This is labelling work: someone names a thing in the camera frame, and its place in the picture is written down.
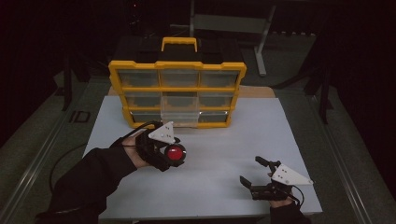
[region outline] hand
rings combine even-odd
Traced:
[[[139,134],[140,133],[129,136],[122,141],[126,154],[128,155],[129,159],[131,159],[131,161],[134,163],[134,166],[137,169],[145,166],[150,166],[148,162],[143,161],[142,158],[140,158],[139,154],[136,151],[135,139]]]
[[[291,203],[294,203],[294,200],[291,197],[288,197],[287,199],[282,200],[282,201],[269,201],[269,203],[270,203],[271,207],[278,208],[278,207],[281,207],[281,206],[286,206],[286,205],[289,205]]]

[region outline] organizer handle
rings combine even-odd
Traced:
[[[164,37],[161,51],[165,48],[165,44],[193,44],[195,52],[198,51],[197,40],[194,37]]]

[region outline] black cable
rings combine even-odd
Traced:
[[[87,145],[88,145],[88,143],[84,143],[84,144],[81,144],[81,145],[79,145],[79,146],[77,146],[77,147],[73,147],[72,149],[66,151],[66,152],[55,162],[55,164],[53,164],[52,169],[51,169],[50,172],[49,172],[49,190],[50,190],[50,193],[51,193],[51,194],[53,193],[52,175],[53,175],[53,172],[55,171],[56,165],[57,165],[67,154],[69,154],[70,152],[72,152],[72,151],[74,151],[74,150],[76,150],[76,149],[78,149],[78,148],[85,147],[85,146],[87,146]]]
[[[297,188],[295,185],[293,185],[293,187],[296,188],[297,190],[299,190],[300,193],[301,193],[301,196],[303,197],[303,200],[301,201],[301,204],[300,204],[300,207],[301,207],[301,206],[303,206],[303,203],[304,203],[304,200],[305,200],[304,194],[303,194],[303,192],[302,192],[299,188]]]
[[[149,126],[150,124],[153,124],[153,125],[155,126],[155,125],[159,125],[159,124],[161,124],[161,123],[160,123],[159,121],[155,121],[155,120],[146,122],[146,123],[140,125],[139,127],[135,128],[135,129],[134,129],[133,131],[131,131],[130,133],[125,134],[125,136],[123,136],[121,139],[123,140],[123,139],[125,139],[125,138],[131,136],[132,134],[136,133],[137,131],[143,129],[143,128],[146,127],[146,126]]]
[[[71,209],[66,209],[66,210],[61,210],[61,211],[48,211],[48,212],[43,212],[43,213],[39,213],[35,216],[35,218],[46,218],[46,217],[57,217],[57,216],[63,216],[63,215],[67,215],[70,214],[72,212],[76,212],[79,211],[83,208],[88,207],[87,205],[82,205],[79,207],[75,207],[75,208],[71,208]]]
[[[142,145],[133,145],[133,146],[128,146],[128,145],[121,145],[122,147],[149,147],[152,146],[152,143],[149,144],[142,144]]]
[[[276,188],[276,190],[282,192],[282,193],[285,194],[287,197],[292,198],[295,202],[297,202],[297,206],[299,206],[299,207],[301,206],[301,205],[300,205],[300,200],[298,200],[298,198],[294,197],[294,195],[292,195],[291,192],[286,192],[285,190],[280,189],[280,188]]]

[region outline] wire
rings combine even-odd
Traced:
[[[178,35],[186,33],[187,31],[189,31],[189,29],[182,30],[182,31],[176,33],[175,35],[171,35],[171,36],[178,36]]]
[[[127,133],[127,134],[126,134],[125,136],[123,136],[121,139],[124,140],[125,138],[129,137],[130,135],[136,133],[137,131],[143,129],[143,128],[146,127],[146,126],[149,126],[150,124],[158,125],[158,124],[161,124],[161,123],[160,123],[159,121],[155,121],[155,120],[146,122],[146,123],[140,125],[139,127],[135,128],[135,129],[134,129],[133,131],[131,131],[130,133]],[[81,145],[79,145],[79,146],[77,146],[77,147],[73,147],[72,149],[66,151],[66,152],[55,162],[55,164],[53,164],[53,166],[52,166],[52,168],[51,168],[51,170],[50,170],[50,172],[49,172],[49,190],[50,190],[51,194],[53,193],[52,176],[53,176],[53,172],[55,171],[55,168],[56,168],[56,166],[58,165],[58,163],[59,163],[65,156],[67,156],[70,152],[72,152],[72,151],[74,151],[74,150],[77,150],[77,149],[79,149],[79,148],[81,148],[81,147],[85,147],[85,146],[87,146],[87,145],[88,145],[88,143],[84,143],[84,144],[81,144]]]
[[[147,144],[141,144],[141,145],[133,145],[133,146],[129,146],[129,145],[121,145],[122,147],[149,147],[154,145],[153,143],[147,143]]]
[[[300,193],[301,193],[301,196],[303,197],[303,200],[301,201],[301,204],[300,204],[300,207],[301,207],[301,206],[303,206],[303,203],[304,203],[304,200],[305,200],[304,194],[303,194],[303,192],[302,192],[299,188],[297,188],[295,185],[293,185],[293,187],[296,188],[297,190],[299,190]]]
[[[294,197],[294,195],[292,195],[291,192],[286,192],[285,190],[280,189],[280,188],[278,188],[278,187],[276,187],[276,190],[282,192],[282,193],[285,194],[287,197],[292,198],[295,202],[297,202],[297,206],[299,206],[299,207],[301,206],[300,200],[298,200],[298,198]]]
[[[79,149],[79,148],[81,148],[81,147],[85,147],[85,146],[87,146],[87,145],[88,145],[88,143],[84,143],[84,144],[81,144],[81,145],[79,145],[79,146],[77,146],[77,147],[73,147],[72,149],[66,151],[66,152],[55,162],[55,164],[53,164],[52,169],[51,169],[50,172],[49,172],[49,190],[50,190],[51,194],[53,193],[52,176],[53,176],[53,172],[55,171],[56,165],[58,165],[58,163],[59,163],[66,155],[68,155],[70,152],[72,152],[72,151],[74,151],[74,150],[77,150],[77,149]]]

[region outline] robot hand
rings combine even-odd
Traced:
[[[289,167],[280,163],[280,161],[267,161],[262,157],[256,157],[256,161],[271,170],[271,183],[266,186],[252,186],[250,181],[242,176],[239,176],[240,182],[243,186],[250,190],[253,200],[266,201],[283,201],[288,197],[297,202],[298,206],[302,203],[291,194],[291,188],[295,184],[312,185],[313,181],[291,170]]]
[[[126,137],[151,124],[154,125],[154,129],[146,129],[136,137],[135,147],[140,158],[161,171],[168,170],[170,166],[178,167],[183,164],[186,148],[179,144],[178,138],[174,137],[172,122],[164,125],[158,121],[147,122],[119,138],[111,147],[121,146]]]

